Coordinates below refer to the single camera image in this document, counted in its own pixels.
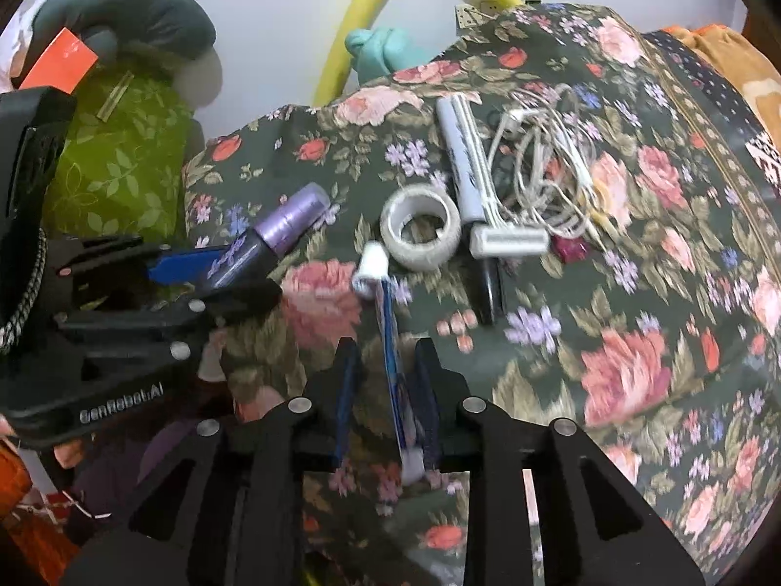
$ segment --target purple lipstick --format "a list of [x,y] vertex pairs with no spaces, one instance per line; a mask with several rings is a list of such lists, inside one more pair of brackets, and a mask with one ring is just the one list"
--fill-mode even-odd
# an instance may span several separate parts
[[284,205],[238,236],[214,261],[202,286],[225,287],[250,269],[257,275],[268,275],[330,206],[323,187],[317,183],[302,187]]

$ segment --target white tape roll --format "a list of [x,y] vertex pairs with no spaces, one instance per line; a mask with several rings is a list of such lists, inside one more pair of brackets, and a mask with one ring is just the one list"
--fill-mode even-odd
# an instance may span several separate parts
[[[441,219],[436,240],[414,244],[401,239],[401,231],[419,215]],[[458,207],[443,191],[431,185],[402,187],[388,198],[380,216],[380,235],[390,256],[411,271],[433,271],[455,254],[461,240]]]

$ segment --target green fabric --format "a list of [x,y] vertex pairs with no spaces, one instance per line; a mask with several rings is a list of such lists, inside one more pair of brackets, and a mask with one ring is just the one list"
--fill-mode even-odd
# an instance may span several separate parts
[[[126,72],[134,77],[103,123],[96,115]],[[75,95],[76,116],[44,203],[47,231],[173,236],[190,109],[138,62],[95,69]]]
[[[761,198],[772,189],[744,127],[729,123],[737,110],[721,113],[679,61],[608,9],[520,7],[437,62],[327,107],[280,108],[186,166],[199,246],[227,242],[307,182],[333,197],[274,274],[282,305],[264,326],[230,330],[223,364],[250,416],[243,408],[269,387],[300,393],[340,336],[358,338],[368,380],[349,461],[304,486],[309,541],[350,583],[463,581],[469,477],[432,473],[401,486],[374,311],[349,284],[393,191],[444,183],[434,105],[455,90],[470,95],[488,137],[514,90],[552,98],[552,85],[572,85],[597,147],[592,173],[626,230],[581,262],[505,262],[509,314],[493,328],[476,326],[458,258],[430,273],[392,265],[405,356],[432,336],[443,366],[475,395],[519,419],[586,426],[709,584],[751,540],[781,481],[781,203]],[[512,160],[497,161],[500,187]]]

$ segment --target cable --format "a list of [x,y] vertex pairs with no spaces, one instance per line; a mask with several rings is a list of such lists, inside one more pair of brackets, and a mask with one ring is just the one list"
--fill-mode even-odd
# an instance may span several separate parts
[[46,249],[46,233],[39,228],[38,252],[35,256],[35,264],[33,265],[32,274],[30,274],[30,280],[27,282],[16,310],[14,310],[8,322],[0,327],[0,355],[8,354],[22,335],[27,317],[29,317],[35,300],[38,298],[38,291],[41,289],[41,281],[46,268]]
[[95,513],[95,514],[93,514],[93,513],[90,513],[89,511],[87,511],[87,508],[85,508],[85,507],[84,507],[84,506],[83,506],[83,505],[82,505],[82,504],[79,502],[79,500],[75,499],[75,498],[74,498],[73,496],[71,496],[71,494],[69,494],[67,491],[61,491],[61,493],[62,493],[62,495],[64,495],[64,496],[65,496],[65,497],[68,499],[68,501],[69,501],[69,504],[68,504],[67,506],[74,506],[74,507],[76,507],[77,509],[79,509],[79,511],[81,511],[81,513],[83,513],[83,514],[84,514],[86,517],[88,517],[90,520],[105,520],[106,518],[110,518],[110,517],[111,517],[111,513]]
[[[580,123],[575,90],[567,84],[554,90],[557,101],[553,104],[529,90],[513,93],[518,105],[501,115],[487,158],[475,158],[480,163],[475,180],[489,198],[484,207],[490,221],[542,228],[569,239],[588,232],[598,239],[591,219],[592,212],[601,211],[602,205],[589,172],[596,159],[595,144]],[[564,98],[572,107],[567,121],[571,126],[558,109]],[[493,185],[492,170],[501,140],[508,136],[519,138],[519,142],[515,145],[514,195],[503,202]],[[558,160],[561,168],[552,178],[548,167],[553,160]]]

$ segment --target screw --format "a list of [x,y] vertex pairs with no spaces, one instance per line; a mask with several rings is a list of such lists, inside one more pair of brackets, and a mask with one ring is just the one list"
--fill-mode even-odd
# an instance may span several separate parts
[[288,409],[295,414],[303,414],[311,409],[311,401],[307,397],[296,397],[290,399]]
[[553,423],[553,429],[559,432],[561,436],[572,436],[577,432],[578,426],[569,419],[556,419]]
[[220,421],[214,419],[205,419],[198,423],[195,428],[198,436],[214,436],[220,431]]
[[170,349],[171,356],[177,361],[186,361],[190,358],[190,346],[183,341],[174,341]]
[[463,400],[462,404],[464,409],[471,414],[479,414],[485,412],[487,405],[480,397],[467,397]]
[[203,313],[206,310],[206,304],[202,300],[192,299],[187,307],[193,311],[193,313]]

